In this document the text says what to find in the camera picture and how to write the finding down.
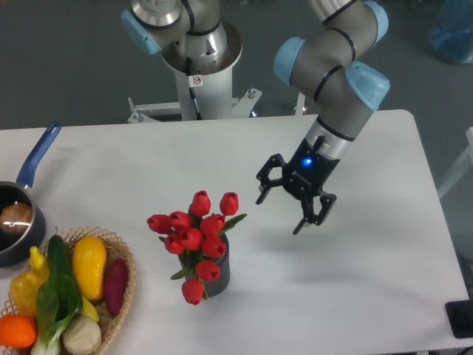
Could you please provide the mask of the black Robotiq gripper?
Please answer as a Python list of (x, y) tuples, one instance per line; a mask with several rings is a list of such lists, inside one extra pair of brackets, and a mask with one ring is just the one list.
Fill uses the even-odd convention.
[[(303, 226), (320, 226), (337, 200), (336, 195), (322, 191), (325, 182), (339, 163), (339, 159), (330, 158), (321, 152), (324, 142), (325, 138), (319, 137), (310, 145), (304, 138), (288, 163), (279, 153), (271, 155), (256, 174), (260, 191), (257, 205), (262, 204), (269, 191), (277, 186), (283, 186), (288, 193), (301, 201), (303, 218), (293, 230), (294, 235), (297, 235)], [(282, 169), (282, 176), (271, 179), (270, 173), (275, 168)], [(321, 205), (318, 214), (314, 210), (315, 196)]]

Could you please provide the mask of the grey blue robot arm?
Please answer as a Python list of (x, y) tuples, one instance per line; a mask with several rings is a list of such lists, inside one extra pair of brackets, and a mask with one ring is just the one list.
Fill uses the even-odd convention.
[[(385, 76), (358, 60), (388, 29), (383, 7), (374, 1), (310, 5), (324, 33), (314, 42), (288, 39), (273, 70), (321, 112), (289, 161), (273, 155), (257, 174), (262, 196), (282, 186), (301, 203), (302, 226), (324, 222), (336, 201), (324, 183), (389, 90)], [(222, 18), (218, 1), (133, 1), (121, 21), (142, 51), (160, 53), (174, 70), (183, 120), (239, 116), (242, 105), (233, 103), (231, 86), (242, 39)]]

